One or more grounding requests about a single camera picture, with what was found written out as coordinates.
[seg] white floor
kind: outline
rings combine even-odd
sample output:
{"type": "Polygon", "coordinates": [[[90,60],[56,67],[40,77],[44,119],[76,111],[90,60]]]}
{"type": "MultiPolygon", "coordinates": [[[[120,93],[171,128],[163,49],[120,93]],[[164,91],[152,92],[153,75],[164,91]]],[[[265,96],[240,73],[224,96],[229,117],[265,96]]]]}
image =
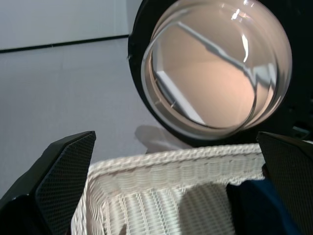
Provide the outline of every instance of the white floor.
{"type": "Polygon", "coordinates": [[[167,135],[134,87],[127,39],[0,54],[0,197],[51,142],[87,130],[93,163],[167,135]]]}

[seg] woven texture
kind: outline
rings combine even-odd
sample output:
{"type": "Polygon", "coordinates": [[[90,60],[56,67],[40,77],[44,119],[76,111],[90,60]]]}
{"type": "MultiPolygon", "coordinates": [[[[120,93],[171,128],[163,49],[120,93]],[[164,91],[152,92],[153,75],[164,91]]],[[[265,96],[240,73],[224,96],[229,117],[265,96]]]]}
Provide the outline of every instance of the woven texture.
{"type": "Polygon", "coordinates": [[[87,135],[65,147],[36,191],[37,205],[54,235],[64,235],[85,186],[95,142],[87,135]]]}
{"type": "Polygon", "coordinates": [[[94,164],[73,235],[233,235],[225,186],[261,179],[259,145],[217,146],[94,164]]]}

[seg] dark stripe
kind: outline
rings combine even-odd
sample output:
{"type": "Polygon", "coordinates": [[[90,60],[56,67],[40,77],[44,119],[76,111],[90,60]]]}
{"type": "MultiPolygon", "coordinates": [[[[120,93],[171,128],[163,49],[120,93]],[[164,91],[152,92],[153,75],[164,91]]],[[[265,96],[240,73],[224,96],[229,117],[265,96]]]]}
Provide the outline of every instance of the dark stripe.
{"type": "Polygon", "coordinates": [[[121,36],[106,37],[106,38],[95,38],[95,39],[80,40],[80,41],[66,42],[66,43],[54,43],[54,44],[34,46],[34,47],[4,49],[4,50],[0,50],[0,53],[8,53],[8,52],[15,52],[15,51],[23,51],[23,50],[34,50],[34,49],[41,49],[41,48],[48,48],[48,47],[60,47],[60,46],[67,46],[67,45],[74,45],[74,44],[81,44],[81,43],[93,43],[93,42],[127,38],[127,37],[128,37],[128,35],[121,35],[121,36]]]}

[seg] clear plastic dome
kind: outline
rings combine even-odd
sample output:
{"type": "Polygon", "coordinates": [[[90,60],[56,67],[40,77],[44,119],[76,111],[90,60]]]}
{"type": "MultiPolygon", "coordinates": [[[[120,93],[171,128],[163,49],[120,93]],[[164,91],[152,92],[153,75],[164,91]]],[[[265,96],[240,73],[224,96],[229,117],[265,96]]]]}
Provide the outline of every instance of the clear plastic dome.
{"type": "Polygon", "coordinates": [[[179,0],[157,23],[141,73],[164,122],[217,140],[275,111],[290,82],[291,49],[279,21],[257,1],[179,0]]]}

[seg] black textured panel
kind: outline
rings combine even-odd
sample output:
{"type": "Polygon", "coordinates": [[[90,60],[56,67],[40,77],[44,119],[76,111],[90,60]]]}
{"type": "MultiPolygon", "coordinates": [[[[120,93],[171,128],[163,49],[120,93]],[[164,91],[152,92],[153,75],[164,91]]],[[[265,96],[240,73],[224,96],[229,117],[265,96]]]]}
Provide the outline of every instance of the black textured panel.
{"type": "Polygon", "coordinates": [[[258,141],[270,179],[304,235],[313,234],[313,145],[269,133],[258,141]]]}
{"type": "Polygon", "coordinates": [[[38,186],[35,199],[54,235],[64,235],[82,195],[95,142],[91,133],[65,147],[38,186]]]}

